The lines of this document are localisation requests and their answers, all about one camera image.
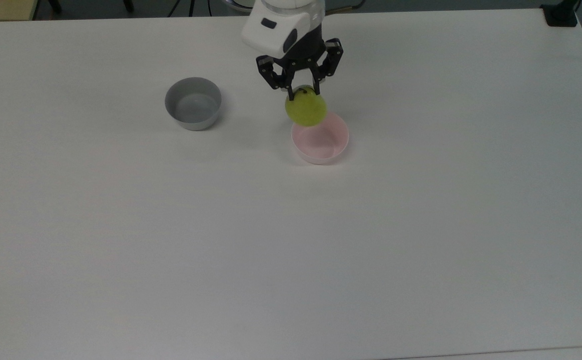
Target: black cable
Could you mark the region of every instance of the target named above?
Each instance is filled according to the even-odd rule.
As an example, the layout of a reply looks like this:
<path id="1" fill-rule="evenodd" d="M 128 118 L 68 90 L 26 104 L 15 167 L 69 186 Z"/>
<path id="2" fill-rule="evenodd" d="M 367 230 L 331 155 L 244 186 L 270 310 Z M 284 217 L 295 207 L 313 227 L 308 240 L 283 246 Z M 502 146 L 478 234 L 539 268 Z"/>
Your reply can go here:
<path id="1" fill-rule="evenodd" d="M 366 2 L 366 0 L 362 0 L 357 5 L 337 7 L 335 9 L 327 10 L 326 11 L 326 16 L 329 16 L 329 15 L 332 15 L 332 14 L 340 14 L 340 13 L 345 13 L 345 12 L 350 12 L 350 11 L 353 11 L 353 10 L 357 10 L 357 9 L 361 8 L 362 5 L 364 5 L 365 2 Z"/>
<path id="2" fill-rule="evenodd" d="M 175 5 L 173 5 L 173 8 L 171 9 L 171 12 L 169 13 L 169 16 L 167 16 L 167 18 L 170 18 L 170 16 L 173 14 L 173 12 L 175 11 L 175 8 L 177 7 L 177 5 L 179 5 L 179 1 L 180 0 L 177 0 L 175 2 Z"/>
<path id="3" fill-rule="evenodd" d="M 357 4 L 355 6 L 351 6 L 351 7 L 353 8 L 353 10 L 357 10 L 357 9 L 361 8 L 362 5 L 364 5 L 365 2 L 366 2 L 366 0 L 362 0 L 359 4 Z"/>
<path id="4" fill-rule="evenodd" d="M 192 18 L 193 16 L 193 9 L 195 9 L 195 0 L 191 0 L 191 6 L 188 7 L 188 17 Z"/>

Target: apple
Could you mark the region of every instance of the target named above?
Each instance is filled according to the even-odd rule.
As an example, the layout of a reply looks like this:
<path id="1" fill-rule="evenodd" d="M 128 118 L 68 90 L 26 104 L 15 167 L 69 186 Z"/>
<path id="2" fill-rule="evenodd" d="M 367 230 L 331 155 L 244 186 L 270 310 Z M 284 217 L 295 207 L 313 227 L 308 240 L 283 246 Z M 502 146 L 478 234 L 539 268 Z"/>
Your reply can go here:
<path id="1" fill-rule="evenodd" d="M 315 93 L 312 86 L 303 85 L 294 92 L 293 101 L 286 96 L 286 114 L 301 126 L 316 126 L 327 116 L 327 103 Z"/>

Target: white tabletop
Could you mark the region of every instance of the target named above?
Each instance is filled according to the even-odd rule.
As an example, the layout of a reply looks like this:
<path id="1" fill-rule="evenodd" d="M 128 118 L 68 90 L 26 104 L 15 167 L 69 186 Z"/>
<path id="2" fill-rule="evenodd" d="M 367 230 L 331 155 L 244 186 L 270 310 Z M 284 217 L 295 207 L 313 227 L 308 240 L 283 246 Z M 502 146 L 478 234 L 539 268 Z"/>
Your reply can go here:
<path id="1" fill-rule="evenodd" d="M 582 346 L 582 30 L 342 14 L 351 131 L 303 162 L 245 18 L 0 23 L 0 360 Z M 204 132 L 164 109 L 216 82 Z"/>

